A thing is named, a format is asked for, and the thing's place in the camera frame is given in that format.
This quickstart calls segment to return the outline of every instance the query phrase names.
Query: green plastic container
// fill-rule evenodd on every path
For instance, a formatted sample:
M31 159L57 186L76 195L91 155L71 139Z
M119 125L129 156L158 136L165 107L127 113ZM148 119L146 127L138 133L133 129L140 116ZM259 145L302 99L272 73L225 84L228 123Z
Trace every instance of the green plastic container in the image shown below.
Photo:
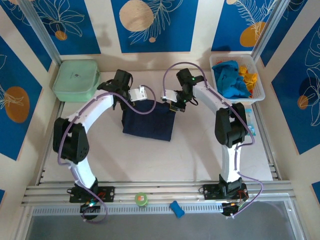
M138 192L134 197L134 201L139 207L146 207L148 204L147 194L144 192Z
M96 61L66 60L60 66L52 90L61 102L87 102L99 83Z

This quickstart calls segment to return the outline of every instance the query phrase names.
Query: gray floor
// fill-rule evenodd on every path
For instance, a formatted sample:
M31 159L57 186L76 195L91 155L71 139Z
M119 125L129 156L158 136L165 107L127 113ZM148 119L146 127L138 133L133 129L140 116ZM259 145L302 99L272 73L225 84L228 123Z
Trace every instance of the gray floor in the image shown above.
M255 202L235 219L220 213L110 215L103 224L80 216L34 216L27 240L294 240L283 202Z

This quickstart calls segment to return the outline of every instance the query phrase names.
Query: blue wallpaper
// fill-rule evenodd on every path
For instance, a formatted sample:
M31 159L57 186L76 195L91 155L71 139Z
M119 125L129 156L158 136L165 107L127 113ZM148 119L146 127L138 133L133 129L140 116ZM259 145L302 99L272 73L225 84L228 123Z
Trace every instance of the blue wallpaper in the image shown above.
M285 38L287 32L289 31L292 24L298 17L302 8L305 6L306 2L307 0L291 0L290 1L278 25L275 27L270 40L268 41L263 52L261 53L261 59L264 66L267 66L268 62L276 52L282 40Z
M320 144L320 18L272 86L298 152Z
M277 0L225 0L211 51L252 51Z
M189 52L198 0L111 0L122 53Z
M0 37L0 153L17 160L41 85Z
M42 46L19 6L12 2L1 0L1 5L37 54L39 50L35 49ZM33 0L31 3L61 55L101 53L84 0Z
M18 29L24 40L28 43L34 54L37 56L43 67L48 71L51 65L51 58L45 48L42 46L36 33L31 28L28 20L21 12L18 5L9 0L0 0L0 5Z

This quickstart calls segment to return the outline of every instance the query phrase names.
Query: navy blue cloth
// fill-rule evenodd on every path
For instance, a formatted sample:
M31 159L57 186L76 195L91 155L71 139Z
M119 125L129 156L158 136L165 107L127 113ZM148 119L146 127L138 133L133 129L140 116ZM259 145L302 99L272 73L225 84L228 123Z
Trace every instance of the navy blue cloth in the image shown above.
M135 109L140 112L149 111L154 104L153 100L143 100L135 103ZM157 102L155 109L147 114L141 115L130 108L123 111L122 125L123 133L143 138L170 141L174 127L176 113L170 110L168 103Z

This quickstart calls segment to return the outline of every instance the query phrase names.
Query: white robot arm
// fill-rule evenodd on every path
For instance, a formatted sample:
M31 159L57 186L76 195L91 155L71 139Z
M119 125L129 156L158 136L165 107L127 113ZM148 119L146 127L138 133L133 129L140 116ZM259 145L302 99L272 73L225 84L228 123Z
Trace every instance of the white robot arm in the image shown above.
M245 140L248 132L232 110L236 111L247 124L245 107L241 103L232 104L205 82L203 76L194 77L187 68L180 70L176 76L182 90L165 89L161 93L163 101L171 101L170 108L173 111L184 112L186 103L191 102L197 105L194 102L198 103L197 100L200 100L215 114L214 132L222 146L222 170L219 175L219 184L203 186L205 200L241 199L241 204L243 204L248 199L248 195L241 195L242 192L247 191L247 187L242 183L242 178L238 174L241 150L238 145ZM239 206L240 204L230 208L224 206L223 214L230 216L238 211Z
M108 92L122 95L129 103L147 99L147 94L142 86L130 90L128 86L130 77L132 77L131 74L118 70L114 79L102 83L93 98L79 111L66 119L58 118L55 121L53 150L58 153L59 148L62 147L61 157L68 163L76 179L75 188L85 187L98 194L98 181L91 171L87 158L89 151L87 132L105 110L111 106L114 107L115 103L119 101L116 96L110 95ZM203 190L209 193L205 193L204 198L206 200L231 200L230 202L240 198L245 201L246 197L237 193L239 190L247 190L247 187L242 183L241 176L235 170L235 149L239 143L244 141L247 131L237 118L232 115L231 111L225 107L221 99L224 99L230 106L232 104L215 89L207 85L203 76L193 77L186 68L177 73L177 78L182 86L182 91L165 90L166 94L164 95L162 92L161 96L162 100L171 101L171 110L184 112L186 103L197 98L216 115L215 135L222 145L222 171L219 176L219 184L203 186ZM233 104L232 106L246 122L244 106L241 103ZM63 145L61 145L63 134L66 132L67 126L71 124L72 128L68 131L69 136L66 137ZM240 149L237 150L237 169L240 166L239 151ZM234 212L235 210L233 209L227 212L226 215Z

